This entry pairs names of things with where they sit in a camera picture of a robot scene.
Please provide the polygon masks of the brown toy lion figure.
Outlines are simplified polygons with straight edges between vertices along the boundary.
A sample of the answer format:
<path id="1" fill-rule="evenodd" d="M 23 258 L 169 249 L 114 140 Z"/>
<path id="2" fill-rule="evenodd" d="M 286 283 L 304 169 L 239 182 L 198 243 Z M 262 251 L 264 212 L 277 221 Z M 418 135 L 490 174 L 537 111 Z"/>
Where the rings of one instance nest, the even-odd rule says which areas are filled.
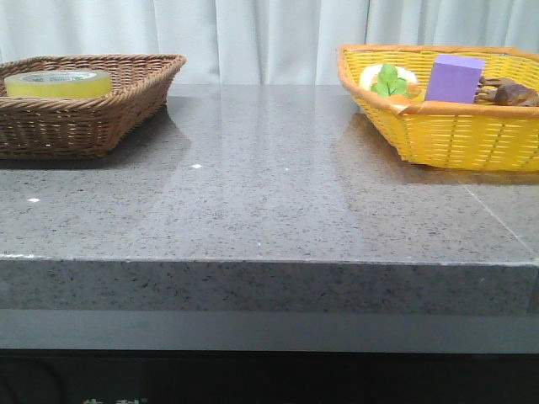
<path id="1" fill-rule="evenodd" d="M 537 107 L 538 92 L 508 77 L 481 77 L 474 97 L 499 106 Z"/>

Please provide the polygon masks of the yellow woven plastic basket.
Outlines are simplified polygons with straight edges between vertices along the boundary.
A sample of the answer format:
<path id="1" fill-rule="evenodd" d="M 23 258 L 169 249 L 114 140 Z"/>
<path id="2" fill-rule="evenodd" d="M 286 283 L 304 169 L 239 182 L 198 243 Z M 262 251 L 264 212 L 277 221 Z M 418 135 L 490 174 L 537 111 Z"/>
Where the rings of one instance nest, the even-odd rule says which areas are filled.
<path id="1" fill-rule="evenodd" d="M 391 63 L 413 72 L 419 86 L 426 88 L 439 54 L 474 56 L 485 60 L 486 77 L 507 77 L 538 87 L 538 56 L 514 47 L 345 44 L 338 48 L 339 78 L 405 161 L 476 171 L 535 172 L 536 107 L 455 104 L 427 101 L 423 95 L 394 101 L 359 85 L 366 67 Z"/>

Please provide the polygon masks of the purple foam cube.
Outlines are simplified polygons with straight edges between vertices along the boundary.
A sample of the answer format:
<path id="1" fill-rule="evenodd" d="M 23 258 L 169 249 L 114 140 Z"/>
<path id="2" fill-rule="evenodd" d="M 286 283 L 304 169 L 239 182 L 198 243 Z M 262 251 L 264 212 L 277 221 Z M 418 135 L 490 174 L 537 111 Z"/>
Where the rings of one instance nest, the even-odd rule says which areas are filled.
<path id="1" fill-rule="evenodd" d="M 472 104 L 485 60 L 469 56 L 438 55 L 430 73 L 424 99 Z"/>

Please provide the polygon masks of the brown wicker basket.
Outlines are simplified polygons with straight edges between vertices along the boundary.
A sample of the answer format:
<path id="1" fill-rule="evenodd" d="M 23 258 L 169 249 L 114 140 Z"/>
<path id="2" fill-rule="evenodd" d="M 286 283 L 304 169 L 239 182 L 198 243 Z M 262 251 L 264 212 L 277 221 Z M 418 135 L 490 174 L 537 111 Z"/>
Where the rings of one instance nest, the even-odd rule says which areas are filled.
<path id="1" fill-rule="evenodd" d="M 178 54 L 33 56 L 1 65 L 1 76 L 56 69 L 99 69 L 112 78 L 100 98 L 14 98 L 1 93 L 1 158 L 102 157 L 166 103 L 187 59 Z"/>

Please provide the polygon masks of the orange plush carrot toy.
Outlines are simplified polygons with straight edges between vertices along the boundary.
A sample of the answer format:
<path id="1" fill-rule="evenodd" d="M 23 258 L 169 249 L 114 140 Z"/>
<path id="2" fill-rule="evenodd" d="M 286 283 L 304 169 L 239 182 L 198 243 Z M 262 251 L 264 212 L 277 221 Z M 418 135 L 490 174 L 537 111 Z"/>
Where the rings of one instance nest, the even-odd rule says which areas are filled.
<path id="1" fill-rule="evenodd" d="M 411 98 L 410 85 L 417 83 L 416 75 L 408 69 L 389 63 L 376 65 L 369 89 L 383 98 L 404 96 Z"/>

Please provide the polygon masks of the yellow packing tape roll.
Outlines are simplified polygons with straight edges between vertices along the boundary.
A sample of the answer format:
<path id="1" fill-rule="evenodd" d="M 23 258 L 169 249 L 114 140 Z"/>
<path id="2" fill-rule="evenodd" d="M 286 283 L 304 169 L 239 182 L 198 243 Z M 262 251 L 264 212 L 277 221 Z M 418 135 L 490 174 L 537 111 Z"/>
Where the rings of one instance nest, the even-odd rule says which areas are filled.
<path id="1" fill-rule="evenodd" d="M 113 91 L 110 74 L 93 69 L 23 72 L 3 81 L 9 97 L 98 98 Z"/>

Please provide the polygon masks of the grey-white curtain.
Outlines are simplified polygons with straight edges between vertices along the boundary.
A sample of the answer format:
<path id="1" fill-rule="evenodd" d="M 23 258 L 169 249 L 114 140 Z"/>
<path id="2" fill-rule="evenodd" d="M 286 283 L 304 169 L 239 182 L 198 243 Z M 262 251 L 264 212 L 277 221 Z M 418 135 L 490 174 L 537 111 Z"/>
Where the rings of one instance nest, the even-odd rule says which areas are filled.
<path id="1" fill-rule="evenodd" d="M 4 1 L 1 58 L 181 54 L 187 84 L 335 84 L 343 44 L 538 49 L 535 1 Z"/>

